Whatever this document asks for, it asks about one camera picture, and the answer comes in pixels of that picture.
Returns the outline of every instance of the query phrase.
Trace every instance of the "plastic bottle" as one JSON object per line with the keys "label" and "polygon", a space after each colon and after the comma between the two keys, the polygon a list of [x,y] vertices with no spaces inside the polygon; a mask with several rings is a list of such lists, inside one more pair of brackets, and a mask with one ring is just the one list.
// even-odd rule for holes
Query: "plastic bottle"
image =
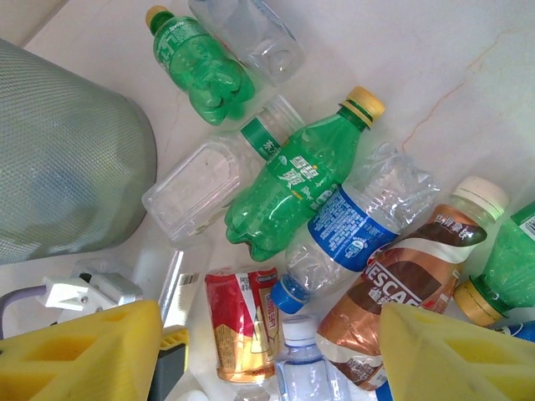
{"label": "plastic bottle", "polygon": [[198,234],[303,126],[286,99],[276,96],[241,130],[211,135],[180,160],[143,195],[145,208],[173,242]]}
{"label": "plastic bottle", "polygon": [[425,212],[437,193],[432,175],[392,144],[381,145],[299,229],[286,250],[288,274],[272,291],[275,304],[295,313],[310,297],[338,291]]}
{"label": "plastic bottle", "polygon": [[189,93],[196,112],[209,124],[240,119],[243,103],[255,94],[243,67],[194,19],[175,17],[154,6],[146,23],[155,36],[154,55],[173,82]]}
{"label": "plastic bottle", "polygon": [[489,326],[515,307],[535,306],[535,202],[509,219],[498,232],[485,270],[455,291],[461,310]]}
{"label": "plastic bottle", "polygon": [[496,328],[495,331],[535,343],[535,321],[512,324]]}
{"label": "plastic bottle", "polygon": [[232,202],[225,216],[227,239],[246,242],[255,261],[286,248],[345,180],[360,134],[384,110],[374,95],[357,87],[338,113],[291,135],[254,184]]}
{"label": "plastic bottle", "polygon": [[503,190],[487,180],[463,180],[423,226],[369,261],[319,325],[322,353],[361,388],[382,385],[386,375],[378,338],[383,305],[398,302],[443,313],[463,262],[486,240],[486,229],[508,202]]}
{"label": "plastic bottle", "polygon": [[204,27],[271,85],[288,80],[303,63],[303,50],[262,0],[189,0]]}
{"label": "plastic bottle", "polygon": [[315,317],[297,315],[283,321],[287,352],[276,360],[281,401],[350,400],[347,379],[326,360],[316,345]]}

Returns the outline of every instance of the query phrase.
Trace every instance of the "crushed plastic bottle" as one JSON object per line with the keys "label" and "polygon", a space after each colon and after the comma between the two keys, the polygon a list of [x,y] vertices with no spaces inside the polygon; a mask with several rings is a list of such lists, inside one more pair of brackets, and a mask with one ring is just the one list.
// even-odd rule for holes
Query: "crushed plastic bottle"
{"label": "crushed plastic bottle", "polygon": [[340,289],[368,259],[432,205],[435,178],[392,144],[381,145],[348,179],[286,250],[288,274],[273,288],[284,312]]}
{"label": "crushed plastic bottle", "polygon": [[273,86],[303,64],[303,50],[262,0],[189,0],[190,9],[236,57]]}

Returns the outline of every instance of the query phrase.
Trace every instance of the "empty plastic bottle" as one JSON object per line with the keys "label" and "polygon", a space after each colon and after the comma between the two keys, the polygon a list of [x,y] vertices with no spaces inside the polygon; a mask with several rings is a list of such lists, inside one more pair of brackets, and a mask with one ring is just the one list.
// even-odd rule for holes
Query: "empty plastic bottle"
{"label": "empty plastic bottle", "polygon": [[283,322],[287,352],[276,359],[281,401],[346,401],[351,399],[347,379],[316,345],[318,321],[297,315]]}
{"label": "empty plastic bottle", "polygon": [[273,288],[273,301],[295,313],[310,297],[339,290],[425,212],[437,193],[433,176],[410,156],[381,145],[299,229],[286,250],[288,274]]}
{"label": "empty plastic bottle", "polygon": [[210,135],[143,195],[143,204],[173,241],[203,231],[250,186],[289,135],[304,126],[282,96],[242,129]]}
{"label": "empty plastic bottle", "polygon": [[154,6],[146,15],[154,55],[173,82],[189,93],[196,112],[209,124],[240,119],[243,103],[255,94],[254,84],[235,60],[194,18],[175,17]]}
{"label": "empty plastic bottle", "polygon": [[262,0],[189,0],[189,4],[204,27],[271,85],[288,80],[303,63],[295,37]]}
{"label": "empty plastic bottle", "polygon": [[232,202],[225,216],[227,239],[246,242],[255,261],[286,248],[345,180],[360,134],[384,110],[374,95],[357,87],[338,113],[291,135],[254,184]]}

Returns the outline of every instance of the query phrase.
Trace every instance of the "green soda bottle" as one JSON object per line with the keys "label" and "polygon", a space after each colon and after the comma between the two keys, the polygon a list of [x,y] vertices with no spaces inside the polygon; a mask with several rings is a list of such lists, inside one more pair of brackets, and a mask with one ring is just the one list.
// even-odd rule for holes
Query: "green soda bottle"
{"label": "green soda bottle", "polygon": [[515,307],[535,306],[535,202],[498,232],[485,270],[462,283],[454,298],[479,326],[489,326]]}
{"label": "green soda bottle", "polygon": [[360,134],[385,107],[357,87],[338,113],[300,129],[231,203],[227,239],[246,242],[254,261],[282,251],[295,231],[336,191],[354,161]]}
{"label": "green soda bottle", "polygon": [[190,17],[175,17],[162,6],[146,15],[154,39],[154,55],[173,82],[190,96],[196,112],[209,124],[240,119],[243,103],[255,87],[246,71],[210,34]]}

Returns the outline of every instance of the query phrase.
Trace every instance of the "yellow sponge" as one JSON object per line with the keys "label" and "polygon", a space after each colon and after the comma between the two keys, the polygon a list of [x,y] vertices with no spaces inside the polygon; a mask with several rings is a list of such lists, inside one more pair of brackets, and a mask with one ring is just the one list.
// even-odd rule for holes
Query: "yellow sponge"
{"label": "yellow sponge", "polygon": [[139,301],[0,341],[0,401],[147,400],[158,304]]}
{"label": "yellow sponge", "polygon": [[380,349],[395,401],[535,399],[535,344],[389,303]]}

